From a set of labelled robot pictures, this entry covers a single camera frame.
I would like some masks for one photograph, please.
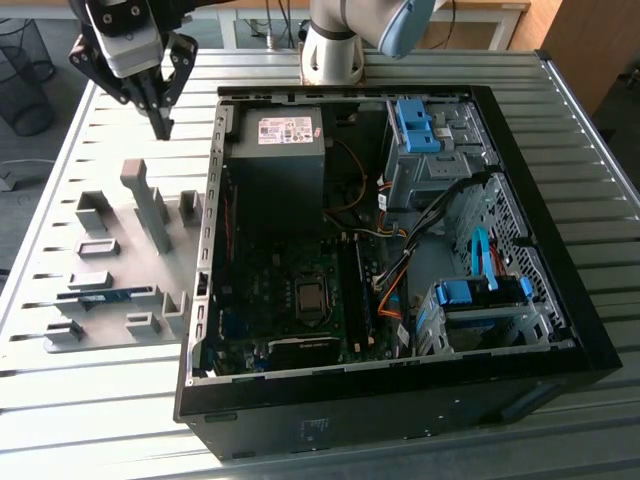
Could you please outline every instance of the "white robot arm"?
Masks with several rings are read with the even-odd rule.
[[[187,14],[232,0],[69,0],[82,34],[71,64],[122,104],[134,102],[158,139],[168,140],[175,105],[198,50],[176,34]],[[360,38],[383,54],[408,54],[423,35],[434,8],[445,0],[311,0],[311,27],[302,53],[305,83],[344,85],[362,77]],[[174,72],[164,78],[166,50]]]
[[[402,58],[422,38],[446,0],[311,0],[302,76],[313,85],[357,83],[363,73],[361,39]]]

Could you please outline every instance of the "ram slot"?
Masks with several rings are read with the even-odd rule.
[[[360,353],[369,346],[369,327],[362,293],[364,277],[360,275],[356,243],[351,239],[338,242],[338,270],[347,345],[350,351]]]

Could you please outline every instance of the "metal worktable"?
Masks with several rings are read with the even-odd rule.
[[[521,422],[314,454],[221,465],[173,422],[180,346],[47,354],[48,308],[63,288],[79,225],[79,192],[117,194],[123,158],[145,158],[163,195],[204,191],[216,88],[295,84],[297,55],[203,51],[174,109],[168,143],[95,86],[82,98],[0,299],[0,472],[3,478],[589,478],[640,477],[640,203],[551,63],[533,54],[368,55],[375,84],[488,84],[624,367]]]

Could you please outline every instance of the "motherboard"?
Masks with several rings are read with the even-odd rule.
[[[390,358],[370,289],[379,249],[366,235],[238,246],[207,363],[229,375]]]

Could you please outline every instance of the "wire bundle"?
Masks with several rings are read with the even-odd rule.
[[[386,304],[391,294],[398,286],[402,277],[406,274],[409,266],[409,260],[413,252],[418,247],[420,237],[429,231],[431,227],[437,224],[445,216],[449,204],[455,196],[474,185],[484,184],[489,180],[489,172],[480,172],[469,178],[463,178],[455,182],[451,187],[441,193],[431,204],[422,211],[416,222],[413,224],[402,246],[402,253],[391,266],[381,275],[374,278],[374,287],[380,288],[395,274],[395,278],[391,285],[385,290],[382,301],[378,306],[378,314],[390,316],[393,318],[402,318],[402,312],[393,312],[386,309]]]

